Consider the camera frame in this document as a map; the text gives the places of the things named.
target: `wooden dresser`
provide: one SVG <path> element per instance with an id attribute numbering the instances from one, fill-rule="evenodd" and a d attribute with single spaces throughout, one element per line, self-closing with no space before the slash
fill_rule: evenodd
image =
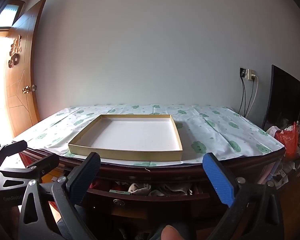
<path id="1" fill-rule="evenodd" d="M 284 155 L 285 149 L 263 156 L 241 157 L 222 161 L 237 177 L 244 177 L 249 182 L 256 182 L 265 165 L 277 161 Z M 48 151 L 28 148 L 20 153 L 24 165 L 51 154 Z M 59 167 L 43 177 L 44 182 L 50 182 L 52 177 L 62 173 L 67 175 L 82 160 L 60 157 Z M 111 193 L 97 189 L 89 189 L 82 201 L 82 206 L 88 209 L 117 216 L 119 220 L 129 218 L 139 220 L 139 224 L 160 222 L 170 219 L 191 219 L 197 229 L 213 226 L 225 212 L 223 205 L 210 184 L 201 164 L 189 167 L 173 168 L 130 168 L 110 164 L 101 164 L 98 179 L 138 182 L 138 183 L 198 183 L 202 194 L 186 196 L 136 196 Z"/>

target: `blue gripper pad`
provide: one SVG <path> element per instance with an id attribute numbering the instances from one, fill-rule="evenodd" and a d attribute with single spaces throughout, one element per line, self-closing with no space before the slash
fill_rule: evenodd
<path id="1" fill-rule="evenodd" d="M 222 171 L 223 167 L 213 153 L 207 153 L 203 156 L 202 166 L 206 172 L 211 184 L 218 194 L 220 201 L 223 204 L 231 207 L 234 202 L 234 185 Z"/>

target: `screw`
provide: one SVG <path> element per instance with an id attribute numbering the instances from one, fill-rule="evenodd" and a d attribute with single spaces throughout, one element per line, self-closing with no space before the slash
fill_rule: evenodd
<path id="1" fill-rule="evenodd" d="M 57 182 L 59 183 L 64 183 L 68 180 L 68 178 L 66 176 L 61 176 L 57 179 Z"/>
<path id="2" fill-rule="evenodd" d="M 238 183 L 240 183 L 240 184 L 246 183 L 246 179 L 243 178 L 243 177 L 237 177 L 235 180 L 236 180 Z"/>
<path id="3" fill-rule="evenodd" d="M 274 187 L 274 183 L 271 180 L 267 181 L 267 185 L 269 187 Z"/>
<path id="4" fill-rule="evenodd" d="M 29 181 L 29 186 L 33 186 L 34 184 L 36 184 L 36 181 L 35 179 L 31 179 L 31 181 Z"/>

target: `drawer handle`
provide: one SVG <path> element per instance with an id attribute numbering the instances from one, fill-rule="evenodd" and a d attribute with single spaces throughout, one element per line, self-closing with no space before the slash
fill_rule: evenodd
<path id="1" fill-rule="evenodd" d="M 120 207 L 123 207 L 125 205 L 125 202 L 120 199 L 114 199 L 113 202 L 114 202 L 114 204 L 116 204 L 117 206 L 120 206 Z"/>

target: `wooden door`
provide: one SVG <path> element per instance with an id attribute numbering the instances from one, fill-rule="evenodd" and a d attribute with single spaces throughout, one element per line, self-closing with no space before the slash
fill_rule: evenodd
<path id="1" fill-rule="evenodd" d="M 11 51 L 5 67 L 5 96 L 14 136 L 40 121 L 35 95 L 33 57 L 35 37 L 45 1 L 40 0 L 26 11 L 8 34 Z"/>

